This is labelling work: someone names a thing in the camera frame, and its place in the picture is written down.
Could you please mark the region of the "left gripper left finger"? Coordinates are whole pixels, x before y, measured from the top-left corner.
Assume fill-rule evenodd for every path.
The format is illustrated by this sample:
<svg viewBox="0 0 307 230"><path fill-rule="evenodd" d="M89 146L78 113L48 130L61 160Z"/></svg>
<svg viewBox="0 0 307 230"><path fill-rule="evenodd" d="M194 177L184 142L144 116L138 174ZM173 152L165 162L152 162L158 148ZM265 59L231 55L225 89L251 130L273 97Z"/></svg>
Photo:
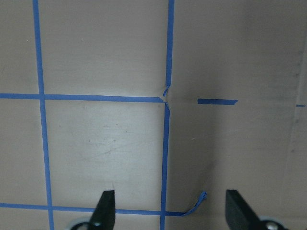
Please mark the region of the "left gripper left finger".
<svg viewBox="0 0 307 230"><path fill-rule="evenodd" d="M113 230L116 219L115 191L104 191L89 220L90 230Z"/></svg>

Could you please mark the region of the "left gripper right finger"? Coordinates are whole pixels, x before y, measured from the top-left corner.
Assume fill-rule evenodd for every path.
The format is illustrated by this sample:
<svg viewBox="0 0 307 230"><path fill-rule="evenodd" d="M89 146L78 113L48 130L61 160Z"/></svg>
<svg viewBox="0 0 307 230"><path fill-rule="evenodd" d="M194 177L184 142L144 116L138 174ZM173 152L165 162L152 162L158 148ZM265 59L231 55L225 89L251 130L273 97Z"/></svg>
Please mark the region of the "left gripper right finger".
<svg viewBox="0 0 307 230"><path fill-rule="evenodd" d="M237 190L227 190L225 218L231 230L265 230L265 224Z"/></svg>

